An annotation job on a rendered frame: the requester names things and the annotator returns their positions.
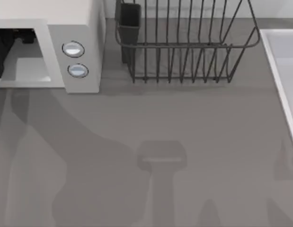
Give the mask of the round silver microwave knob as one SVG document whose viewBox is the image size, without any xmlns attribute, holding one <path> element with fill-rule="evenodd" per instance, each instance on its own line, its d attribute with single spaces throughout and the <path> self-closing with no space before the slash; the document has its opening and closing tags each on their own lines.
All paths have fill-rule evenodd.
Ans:
<svg viewBox="0 0 293 227">
<path fill-rule="evenodd" d="M 62 45 L 62 52 L 68 57 L 79 58 L 85 53 L 85 48 L 81 43 L 71 41 Z"/>
<path fill-rule="evenodd" d="M 79 63 L 68 66 L 67 71 L 74 78 L 84 78 L 89 73 L 88 68 Z"/>
</svg>

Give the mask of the white sink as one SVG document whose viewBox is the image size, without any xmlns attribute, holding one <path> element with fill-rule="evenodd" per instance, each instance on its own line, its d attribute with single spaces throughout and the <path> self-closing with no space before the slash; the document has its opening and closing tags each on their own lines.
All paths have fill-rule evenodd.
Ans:
<svg viewBox="0 0 293 227">
<path fill-rule="evenodd" d="M 260 34 L 293 142 L 293 29 L 261 29 Z"/>
</svg>

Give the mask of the pale microwave oven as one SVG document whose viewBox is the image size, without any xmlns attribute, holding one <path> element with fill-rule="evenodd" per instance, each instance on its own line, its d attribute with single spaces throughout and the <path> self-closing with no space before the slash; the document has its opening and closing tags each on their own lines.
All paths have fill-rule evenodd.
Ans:
<svg viewBox="0 0 293 227">
<path fill-rule="evenodd" d="M 103 0 L 0 0 L 0 28 L 13 29 L 15 39 L 0 88 L 99 91 L 106 37 Z M 62 45 L 71 41 L 84 46 L 81 57 L 62 52 Z M 78 63 L 89 70 L 84 78 L 67 71 Z"/>
</svg>

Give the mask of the black cutlery holder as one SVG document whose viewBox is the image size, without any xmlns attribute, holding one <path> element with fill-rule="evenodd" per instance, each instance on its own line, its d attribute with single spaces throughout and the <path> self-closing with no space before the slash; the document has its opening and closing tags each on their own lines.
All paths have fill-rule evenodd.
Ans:
<svg viewBox="0 0 293 227">
<path fill-rule="evenodd" d="M 141 5 L 116 0 L 115 20 L 120 37 L 122 63 L 126 64 L 131 51 L 126 45 L 136 46 L 138 42 L 141 27 Z"/>
</svg>

